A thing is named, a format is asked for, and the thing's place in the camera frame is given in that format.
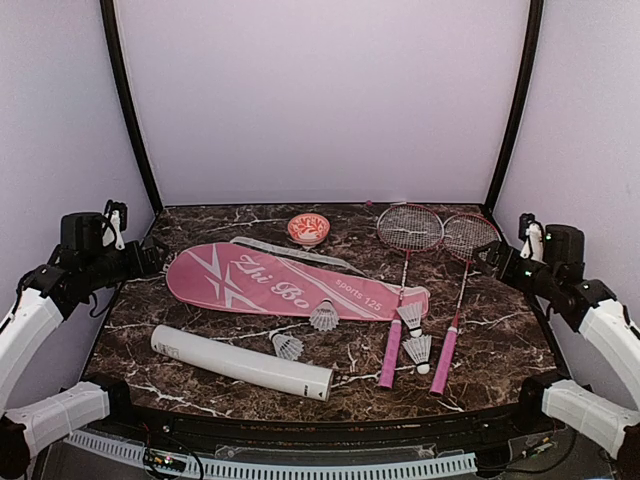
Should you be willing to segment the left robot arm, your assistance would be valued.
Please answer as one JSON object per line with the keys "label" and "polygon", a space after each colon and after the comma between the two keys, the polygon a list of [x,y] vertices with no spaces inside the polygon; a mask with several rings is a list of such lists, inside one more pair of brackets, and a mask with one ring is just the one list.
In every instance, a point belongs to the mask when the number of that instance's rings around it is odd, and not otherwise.
{"label": "left robot arm", "polygon": [[48,262],[19,281],[16,301],[1,322],[1,476],[19,479],[52,443],[102,420],[120,436],[141,427],[128,384],[95,374],[73,387],[20,408],[6,406],[17,381],[43,342],[96,291],[162,271],[169,248],[147,236],[124,242],[126,206],[61,219],[60,242]]}

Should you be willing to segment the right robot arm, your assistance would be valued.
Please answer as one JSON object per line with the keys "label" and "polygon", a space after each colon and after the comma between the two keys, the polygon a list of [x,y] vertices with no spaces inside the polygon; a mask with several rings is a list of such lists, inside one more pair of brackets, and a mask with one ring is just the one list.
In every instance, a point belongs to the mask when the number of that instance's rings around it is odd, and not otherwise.
{"label": "right robot arm", "polygon": [[[521,219],[522,247],[486,241],[473,249],[485,274],[529,296],[547,300],[573,332],[589,342],[639,397],[639,327],[627,307],[602,281],[584,277],[585,237],[561,224],[539,227]],[[639,476],[639,410],[603,398],[569,376],[552,371],[525,380],[510,424],[521,434],[534,432],[547,418],[589,438],[617,463],[624,479]]]}

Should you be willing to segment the white shuttlecock tube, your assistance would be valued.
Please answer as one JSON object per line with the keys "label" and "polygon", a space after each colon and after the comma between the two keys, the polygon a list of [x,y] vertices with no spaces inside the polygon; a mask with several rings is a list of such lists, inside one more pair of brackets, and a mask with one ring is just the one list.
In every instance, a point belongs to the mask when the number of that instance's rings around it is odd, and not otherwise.
{"label": "white shuttlecock tube", "polygon": [[234,380],[326,402],[333,371],[232,346],[160,325],[151,335],[151,348],[174,360]]}

